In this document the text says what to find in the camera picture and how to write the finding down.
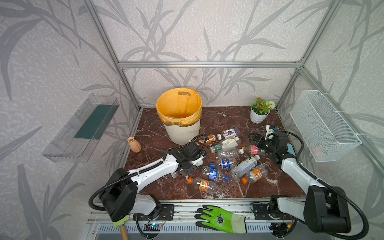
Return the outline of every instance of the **glove cuff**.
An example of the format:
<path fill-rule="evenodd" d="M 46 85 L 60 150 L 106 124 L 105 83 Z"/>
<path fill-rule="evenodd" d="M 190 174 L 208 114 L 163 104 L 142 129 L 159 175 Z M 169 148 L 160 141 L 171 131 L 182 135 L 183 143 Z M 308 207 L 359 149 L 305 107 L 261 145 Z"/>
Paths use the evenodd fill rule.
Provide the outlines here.
<path fill-rule="evenodd" d="M 233 214 L 231 222 L 232 222 L 232 229 L 234 233 L 247 232 L 247 229 L 245 228 L 245 216 Z"/>

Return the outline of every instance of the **dark red marble tabletop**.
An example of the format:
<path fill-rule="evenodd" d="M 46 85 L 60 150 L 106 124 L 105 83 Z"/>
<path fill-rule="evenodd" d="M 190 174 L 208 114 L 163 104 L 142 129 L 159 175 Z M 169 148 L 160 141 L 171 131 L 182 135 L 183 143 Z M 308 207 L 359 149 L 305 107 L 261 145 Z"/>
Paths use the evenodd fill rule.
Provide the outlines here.
<path fill-rule="evenodd" d="M 250 120 L 250 107 L 204 107 L 200 121 L 200 133 L 217 134 L 232 127 L 239 128 L 241 132 L 241 145 L 248 146 L 247 134 L 258 132 L 265 135 L 265 125 L 274 124 L 283 129 L 283 125 L 277 112 L 272 110 L 266 120 L 255 124 Z M 135 139 L 141 143 L 142 150 L 139 153 L 130 151 L 125 166 L 126 170 L 142 167 L 150 162 L 156 161 L 164 156 L 168 148 L 179 145 L 170 141 L 163 123 L 159 119 L 155 108 L 144 108 L 136 131 Z M 207 157 L 204 158 L 203 166 L 209 166 L 215 162 L 216 153 L 211 153 L 206 147 Z M 240 163 L 247 155 L 237 157 Z M 287 195 L 290 197 L 304 196 L 299 185 L 286 173 L 284 173 L 271 159 L 260 156 L 258 165 L 263 164 L 268 169 L 268 176 L 256 183 L 243 184 L 232 179 L 222 185 L 218 185 L 214 195 L 201 192 L 187 184 L 186 176 L 176 179 L 170 174 L 159 178 L 149 184 L 140 194 L 154 194 L 159 200 L 169 199 L 205 199 L 205 198 L 252 198 L 270 197 L 271 195 Z M 201 177 L 199 167 L 191 177 Z"/>

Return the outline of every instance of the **green glove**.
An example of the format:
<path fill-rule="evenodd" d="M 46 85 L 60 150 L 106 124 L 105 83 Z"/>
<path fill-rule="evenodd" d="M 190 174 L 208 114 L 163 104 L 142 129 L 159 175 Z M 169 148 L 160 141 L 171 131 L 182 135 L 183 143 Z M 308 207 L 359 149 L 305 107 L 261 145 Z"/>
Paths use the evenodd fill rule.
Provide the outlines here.
<path fill-rule="evenodd" d="M 228 212 L 220 207 L 203 205 L 197 210 L 196 219 L 207 220 L 207 222 L 196 222 L 196 226 L 219 230 L 227 233 L 246 233 L 245 217 Z"/>

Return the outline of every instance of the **leaf pattern wallpaper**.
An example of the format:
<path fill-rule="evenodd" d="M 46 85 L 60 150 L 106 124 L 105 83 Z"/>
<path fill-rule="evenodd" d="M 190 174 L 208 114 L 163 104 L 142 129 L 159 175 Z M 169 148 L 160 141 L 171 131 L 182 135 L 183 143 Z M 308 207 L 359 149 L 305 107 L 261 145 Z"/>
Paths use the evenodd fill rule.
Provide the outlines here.
<path fill-rule="evenodd" d="M 79 239 L 138 114 L 83 1 L 0 1 L 0 239 Z M 87 163 L 42 156 L 90 93 L 120 107 Z"/>
<path fill-rule="evenodd" d="M 95 0 L 119 61 L 300 60 L 330 1 Z M 205 106 L 278 101 L 294 69 L 125 68 L 141 106 L 196 89 Z"/>
<path fill-rule="evenodd" d="M 384 1 L 344 1 L 305 67 L 357 126 L 384 153 Z M 299 77 L 280 108 L 289 131 L 300 134 L 289 112 L 303 90 L 312 90 Z M 300 143 L 293 140 L 296 147 Z M 328 183 L 342 187 L 367 216 L 365 239 L 384 234 L 384 178 L 358 147 L 336 162 L 317 163 L 305 148 L 302 161 Z M 353 232 L 361 219 L 351 210 Z"/>

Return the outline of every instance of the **orange ceramic vase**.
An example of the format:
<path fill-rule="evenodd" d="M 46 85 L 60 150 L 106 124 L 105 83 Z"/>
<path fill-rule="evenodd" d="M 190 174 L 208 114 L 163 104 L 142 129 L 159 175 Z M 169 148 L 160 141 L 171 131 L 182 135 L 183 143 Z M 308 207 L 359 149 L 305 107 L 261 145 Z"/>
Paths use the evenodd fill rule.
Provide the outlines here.
<path fill-rule="evenodd" d="M 134 137 L 128 138 L 129 145 L 131 146 L 131 150 L 134 152 L 140 152 L 141 151 L 141 145 L 138 141 L 135 140 Z"/>

